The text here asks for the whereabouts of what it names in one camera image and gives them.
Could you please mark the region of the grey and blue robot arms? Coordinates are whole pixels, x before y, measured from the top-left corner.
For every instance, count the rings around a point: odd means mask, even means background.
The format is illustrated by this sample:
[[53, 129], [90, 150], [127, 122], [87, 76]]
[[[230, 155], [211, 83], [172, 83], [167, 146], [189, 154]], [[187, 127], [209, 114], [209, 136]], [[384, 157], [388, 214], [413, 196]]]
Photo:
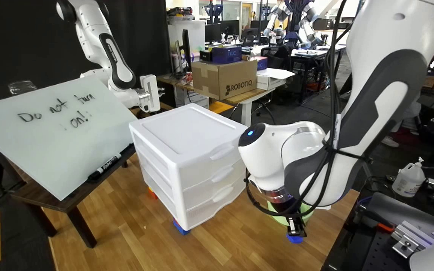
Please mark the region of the grey and blue robot arms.
[[[278, 0], [270, 10], [270, 19], [264, 28], [263, 35], [267, 38], [270, 33], [276, 36], [278, 45], [285, 41], [296, 49], [313, 49], [322, 44], [322, 35], [313, 29], [312, 24], [319, 18], [316, 0]], [[275, 22], [283, 23], [289, 19], [287, 28], [276, 30]]]

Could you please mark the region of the white pump bottle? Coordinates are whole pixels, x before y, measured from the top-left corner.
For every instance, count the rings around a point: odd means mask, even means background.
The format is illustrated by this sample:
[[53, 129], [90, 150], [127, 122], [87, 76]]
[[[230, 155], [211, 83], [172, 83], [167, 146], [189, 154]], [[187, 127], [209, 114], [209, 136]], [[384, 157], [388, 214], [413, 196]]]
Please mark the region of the white pump bottle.
[[409, 163], [399, 170], [398, 175], [391, 186], [393, 192], [406, 198], [411, 198], [416, 195], [426, 180], [426, 176], [422, 169], [423, 161], [423, 158], [419, 157], [418, 162]]

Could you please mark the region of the silver metal bracket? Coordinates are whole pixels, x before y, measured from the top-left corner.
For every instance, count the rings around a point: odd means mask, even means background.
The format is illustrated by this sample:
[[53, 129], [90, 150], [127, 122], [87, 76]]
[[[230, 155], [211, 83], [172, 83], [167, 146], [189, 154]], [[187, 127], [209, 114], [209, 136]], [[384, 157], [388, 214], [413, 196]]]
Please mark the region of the silver metal bracket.
[[434, 244], [434, 230], [426, 233], [421, 227], [404, 220], [396, 226], [391, 238], [396, 241], [393, 250], [408, 259], [415, 252], [423, 251]]

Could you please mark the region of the white robot with white gripper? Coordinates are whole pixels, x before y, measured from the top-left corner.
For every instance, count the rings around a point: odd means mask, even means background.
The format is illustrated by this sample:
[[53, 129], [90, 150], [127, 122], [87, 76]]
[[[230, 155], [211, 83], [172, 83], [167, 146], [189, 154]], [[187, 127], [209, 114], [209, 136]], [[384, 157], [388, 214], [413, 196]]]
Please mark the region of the white robot with white gripper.
[[164, 89], [155, 75], [137, 77], [126, 63], [108, 24], [108, 9], [100, 0], [56, 0], [59, 17], [75, 25], [80, 46], [87, 60], [100, 65], [82, 73], [95, 76], [127, 108], [138, 107], [145, 113], [161, 109]]

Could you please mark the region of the black marker pen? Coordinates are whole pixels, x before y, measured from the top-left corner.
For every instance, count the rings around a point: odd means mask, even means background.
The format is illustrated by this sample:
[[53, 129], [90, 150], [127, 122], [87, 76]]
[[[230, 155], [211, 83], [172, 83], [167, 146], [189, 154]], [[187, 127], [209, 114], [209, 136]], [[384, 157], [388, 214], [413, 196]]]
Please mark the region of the black marker pen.
[[105, 162], [101, 167], [97, 168], [93, 173], [91, 173], [86, 182], [94, 183], [103, 173], [107, 172], [110, 167], [116, 164], [122, 157], [121, 153], [116, 154]]

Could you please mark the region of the dark blue box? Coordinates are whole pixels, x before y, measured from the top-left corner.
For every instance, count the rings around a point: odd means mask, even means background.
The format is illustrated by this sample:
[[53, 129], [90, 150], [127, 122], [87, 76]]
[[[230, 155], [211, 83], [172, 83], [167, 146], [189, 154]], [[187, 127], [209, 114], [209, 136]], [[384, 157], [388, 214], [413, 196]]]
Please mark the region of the dark blue box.
[[215, 64], [230, 64], [241, 61], [242, 49], [240, 46], [214, 47], [210, 51], [212, 62]]

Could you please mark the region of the white plastic drawer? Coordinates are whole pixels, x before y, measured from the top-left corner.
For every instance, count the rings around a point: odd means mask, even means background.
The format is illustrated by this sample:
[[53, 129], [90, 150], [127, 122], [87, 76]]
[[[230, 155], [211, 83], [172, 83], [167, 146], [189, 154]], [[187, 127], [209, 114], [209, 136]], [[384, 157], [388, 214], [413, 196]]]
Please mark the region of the white plastic drawer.
[[224, 204], [243, 191], [242, 161], [219, 166], [214, 171], [209, 165], [195, 165], [173, 177], [168, 177], [159, 162], [150, 161], [142, 152], [138, 153], [138, 161], [145, 182], [171, 212], [177, 207], [190, 211], [206, 204]]
[[168, 193], [164, 192], [162, 186], [159, 186], [146, 170], [143, 169], [142, 174], [147, 186], [157, 194], [167, 211], [185, 230], [191, 230], [210, 220], [218, 211], [231, 204], [245, 189], [243, 183], [244, 173], [238, 173], [234, 181], [225, 186], [233, 186], [234, 190], [219, 202], [213, 202], [212, 197], [221, 189], [212, 192], [210, 188], [198, 188], [195, 192], [184, 193], [183, 199], [178, 201], [177, 199], [171, 199]]
[[211, 180], [240, 161], [236, 137], [191, 137], [132, 131], [143, 166], [168, 187], [182, 189]]

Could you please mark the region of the black clamp with orange tip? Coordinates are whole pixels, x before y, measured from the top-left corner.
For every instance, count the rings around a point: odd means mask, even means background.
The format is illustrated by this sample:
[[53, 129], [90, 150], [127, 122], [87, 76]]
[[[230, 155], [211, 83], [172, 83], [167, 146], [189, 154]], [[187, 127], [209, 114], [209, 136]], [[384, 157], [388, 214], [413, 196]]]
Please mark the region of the black clamp with orange tip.
[[375, 211], [358, 204], [355, 208], [355, 220], [367, 225], [370, 228], [378, 228], [386, 233], [392, 233], [396, 225], [377, 214]]

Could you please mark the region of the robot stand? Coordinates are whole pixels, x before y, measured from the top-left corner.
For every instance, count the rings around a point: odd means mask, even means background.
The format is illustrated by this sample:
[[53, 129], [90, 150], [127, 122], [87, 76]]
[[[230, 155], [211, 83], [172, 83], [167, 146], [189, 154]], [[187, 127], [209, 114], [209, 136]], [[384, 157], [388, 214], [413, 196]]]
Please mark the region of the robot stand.
[[396, 226], [406, 220], [430, 233], [434, 230], [431, 195], [431, 189], [420, 190], [413, 198], [366, 191], [355, 202], [321, 271], [434, 271], [434, 244], [405, 259], [393, 250], [396, 241], [391, 233], [355, 220], [355, 208], [360, 204]]

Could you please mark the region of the whiteboard with handwriting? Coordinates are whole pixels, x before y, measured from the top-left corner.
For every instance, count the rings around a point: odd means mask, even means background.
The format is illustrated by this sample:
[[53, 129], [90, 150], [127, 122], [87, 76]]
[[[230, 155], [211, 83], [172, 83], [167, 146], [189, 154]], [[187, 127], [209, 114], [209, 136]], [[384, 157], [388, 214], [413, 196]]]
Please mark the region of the whiteboard with handwriting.
[[63, 200], [132, 143], [136, 117], [97, 78], [0, 100], [0, 152]]

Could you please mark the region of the white plastic drawer unit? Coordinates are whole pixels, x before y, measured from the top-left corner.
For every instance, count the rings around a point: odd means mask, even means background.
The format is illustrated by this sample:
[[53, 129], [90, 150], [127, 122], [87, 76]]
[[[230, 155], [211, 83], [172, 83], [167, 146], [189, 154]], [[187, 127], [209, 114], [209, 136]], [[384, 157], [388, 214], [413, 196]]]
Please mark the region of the white plastic drawer unit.
[[188, 104], [129, 124], [143, 180], [187, 232], [245, 189], [237, 149], [246, 126]]

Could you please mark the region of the clear plastic piece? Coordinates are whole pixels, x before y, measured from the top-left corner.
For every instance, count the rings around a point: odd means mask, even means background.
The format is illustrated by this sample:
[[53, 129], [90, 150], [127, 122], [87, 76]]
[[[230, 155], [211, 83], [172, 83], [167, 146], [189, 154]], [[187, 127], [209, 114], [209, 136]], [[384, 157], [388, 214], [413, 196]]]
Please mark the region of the clear plastic piece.
[[17, 96], [20, 94], [28, 93], [30, 91], [35, 91], [38, 88], [32, 81], [30, 81], [29, 79], [25, 79], [17, 82], [11, 82], [10, 84], [8, 84], [8, 89], [13, 96]]

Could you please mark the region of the black office chair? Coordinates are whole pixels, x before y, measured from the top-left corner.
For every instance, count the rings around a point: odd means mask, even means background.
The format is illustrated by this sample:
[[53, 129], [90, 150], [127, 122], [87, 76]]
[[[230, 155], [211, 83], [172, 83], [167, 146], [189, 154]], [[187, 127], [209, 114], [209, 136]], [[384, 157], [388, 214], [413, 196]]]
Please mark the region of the black office chair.
[[292, 46], [267, 46], [261, 49], [260, 56], [267, 58], [267, 67], [292, 71], [291, 52]]

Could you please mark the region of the wooden desk with white legs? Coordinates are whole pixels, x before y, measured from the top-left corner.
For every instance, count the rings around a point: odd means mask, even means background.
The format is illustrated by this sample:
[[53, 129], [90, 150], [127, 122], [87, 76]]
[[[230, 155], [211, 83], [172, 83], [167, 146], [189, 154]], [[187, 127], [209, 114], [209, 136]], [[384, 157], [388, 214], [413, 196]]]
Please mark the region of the wooden desk with white legs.
[[[157, 82], [171, 85], [174, 94], [176, 94], [177, 91], [194, 91], [194, 87], [191, 84], [182, 84], [181, 81], [171, 74], [158, 76]], [[270, 90], [254, 89], [225, 100], [215, 100], [207, 97], [207, 100], [209, 101], [209, 110], [217, 114], [224, 113], [227, 110], [232, 110], [229, 115], [229, 118], [231, 118], [234, 115], [235, 110], [241, 107], [241, 123], [250, 126], [253, 113], [260, 109], [265, 109], [271, 116], [272, 121], [275, 122], [271, 111], [267, 107], [267, 104], [272, 99], [270, 98], [267, 102], [261, 100], [263, 97], [271, 95], [275, 90], [276, 88]]]

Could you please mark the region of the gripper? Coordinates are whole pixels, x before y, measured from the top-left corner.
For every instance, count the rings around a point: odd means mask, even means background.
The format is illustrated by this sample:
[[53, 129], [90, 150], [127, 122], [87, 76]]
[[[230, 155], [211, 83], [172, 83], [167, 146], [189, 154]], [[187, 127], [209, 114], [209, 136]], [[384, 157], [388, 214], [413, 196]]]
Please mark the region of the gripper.
[[[288, 236], [297, 236], [297, 233], [302, 238], [307, 237], [306, 233], [306, 223], [303, 220], [303, 216], [301, 212], [302, 200], [296, 198], [289, 198], [286, 202], [276, 203], [275, 204], [275, 212], [278, 216], [282, 216], [287, 218], [288, 227], [287, 227], [287, 235]], [[298, 228], [296, 225], [296, 218], [298, 218]]]

